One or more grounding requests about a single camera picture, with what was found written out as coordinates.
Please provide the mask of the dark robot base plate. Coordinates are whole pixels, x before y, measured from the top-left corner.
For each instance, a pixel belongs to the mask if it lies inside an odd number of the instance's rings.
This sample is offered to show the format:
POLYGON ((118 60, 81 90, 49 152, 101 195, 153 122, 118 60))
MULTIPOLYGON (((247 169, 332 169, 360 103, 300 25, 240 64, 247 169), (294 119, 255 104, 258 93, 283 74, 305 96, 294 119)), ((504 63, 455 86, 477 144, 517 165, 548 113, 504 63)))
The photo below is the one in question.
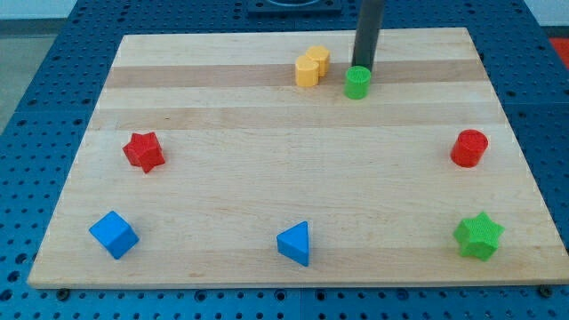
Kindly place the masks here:
POLYGON ((341 13, 341 0, 246 0, 248 17, 281 14, 341 13))

